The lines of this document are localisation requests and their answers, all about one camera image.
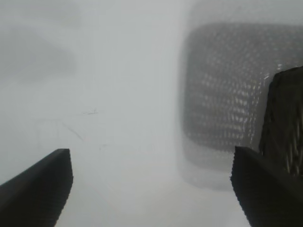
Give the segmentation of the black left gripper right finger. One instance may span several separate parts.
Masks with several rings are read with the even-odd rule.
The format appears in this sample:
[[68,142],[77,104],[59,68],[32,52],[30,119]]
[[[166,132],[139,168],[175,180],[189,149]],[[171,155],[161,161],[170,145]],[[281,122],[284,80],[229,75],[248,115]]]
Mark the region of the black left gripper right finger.
[[303,181],[261,154],[235,147],[230,181],[250,226],[303,225]]

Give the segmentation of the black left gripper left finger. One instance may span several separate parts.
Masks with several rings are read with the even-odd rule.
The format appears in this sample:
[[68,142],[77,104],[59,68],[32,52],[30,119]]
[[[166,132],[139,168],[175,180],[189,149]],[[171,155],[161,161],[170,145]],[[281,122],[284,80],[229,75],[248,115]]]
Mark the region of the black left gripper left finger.
[[72,184],[70,150],[57,149],[0,186],[0,225],[54,227]]

